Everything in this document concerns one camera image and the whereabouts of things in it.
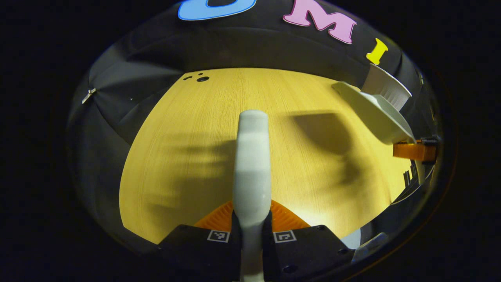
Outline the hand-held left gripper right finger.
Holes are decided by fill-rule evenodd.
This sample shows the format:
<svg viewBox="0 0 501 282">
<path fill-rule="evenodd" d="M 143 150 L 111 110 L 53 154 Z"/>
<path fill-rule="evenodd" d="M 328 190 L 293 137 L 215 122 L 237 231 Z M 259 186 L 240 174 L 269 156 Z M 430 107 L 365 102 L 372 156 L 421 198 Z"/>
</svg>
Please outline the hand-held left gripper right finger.
<svg viewBox="0 0 501 282">
<path fill-rule="evenodd" d="M 276 201 L 261 235 L 266 282 L 309 282 L 349 264 L 355 252 L 326 225 L 311 226 Z"/>
</svg>

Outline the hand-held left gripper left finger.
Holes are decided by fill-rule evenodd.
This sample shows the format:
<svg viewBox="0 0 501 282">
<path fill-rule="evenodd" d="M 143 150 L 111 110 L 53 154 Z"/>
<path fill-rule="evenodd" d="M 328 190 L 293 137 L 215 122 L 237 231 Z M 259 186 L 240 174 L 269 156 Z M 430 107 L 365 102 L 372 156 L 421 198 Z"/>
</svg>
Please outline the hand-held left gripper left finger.
<svg viewBox="0 0 501 282">
<path fill-rule="evenodd" d="M 181 224 L 158 244 L 161 257 L 203 282 L 240 281 L 243 236 L 232 201 L 194 225 Z"/>
</svg>

